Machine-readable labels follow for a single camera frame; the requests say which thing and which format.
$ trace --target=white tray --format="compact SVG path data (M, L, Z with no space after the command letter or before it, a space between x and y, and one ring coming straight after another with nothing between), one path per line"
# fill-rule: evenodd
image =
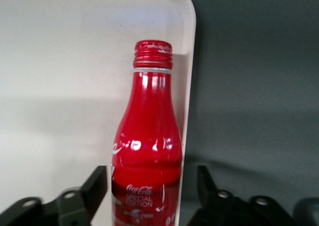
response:
M0 212L29 196L48 203L111 168L139 40L173 46L184 150L194 35L190 0L0 0ZM93 225L110 221L109 184Z

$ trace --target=gray wall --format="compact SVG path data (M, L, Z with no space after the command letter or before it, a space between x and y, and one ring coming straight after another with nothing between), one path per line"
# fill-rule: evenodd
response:
M319 0L192 0L197 16L180 225L196 167L290 214L319 197Z

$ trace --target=bottle neck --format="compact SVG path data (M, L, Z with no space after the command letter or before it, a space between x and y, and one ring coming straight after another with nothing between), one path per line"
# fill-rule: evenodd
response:
M170 69L135 68L130 105L170 107Z

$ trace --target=coca-cola bottle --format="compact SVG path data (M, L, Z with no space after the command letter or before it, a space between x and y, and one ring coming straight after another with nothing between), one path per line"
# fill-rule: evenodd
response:
M171 60L167 42L135 46L132 92L112 150L114 226L174 225L182 152L171 102Z

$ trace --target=bottle cap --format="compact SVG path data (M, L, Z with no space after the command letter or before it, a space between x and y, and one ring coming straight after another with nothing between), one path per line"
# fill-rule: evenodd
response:
M172 47L160 40L142 40L135 45L134 68L172 69Z

